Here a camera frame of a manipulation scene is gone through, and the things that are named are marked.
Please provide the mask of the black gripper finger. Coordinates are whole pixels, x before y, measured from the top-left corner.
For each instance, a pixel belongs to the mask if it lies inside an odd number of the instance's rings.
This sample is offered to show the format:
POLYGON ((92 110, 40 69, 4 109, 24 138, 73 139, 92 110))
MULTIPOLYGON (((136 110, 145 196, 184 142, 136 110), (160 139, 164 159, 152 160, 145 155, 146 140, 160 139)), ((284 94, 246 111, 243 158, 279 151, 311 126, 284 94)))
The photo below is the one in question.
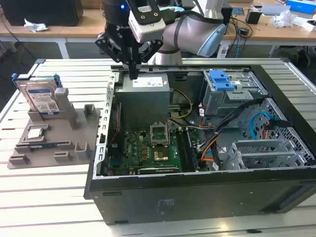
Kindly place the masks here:
POLYGON ((151 57, 162 47, 163 42, 160 39, 152 40, 147 48, 139 52, 139 49, 146 43, 133 43, 133 79, 138 78, 141 63, 147 63, 151 57))
POLYGON ((115 62, 122 62, 128 68, 129 78, 134 79, 134 64, 126 40, 121 33, 101 33, 96 41, 96 45, 108 54, 115 62))

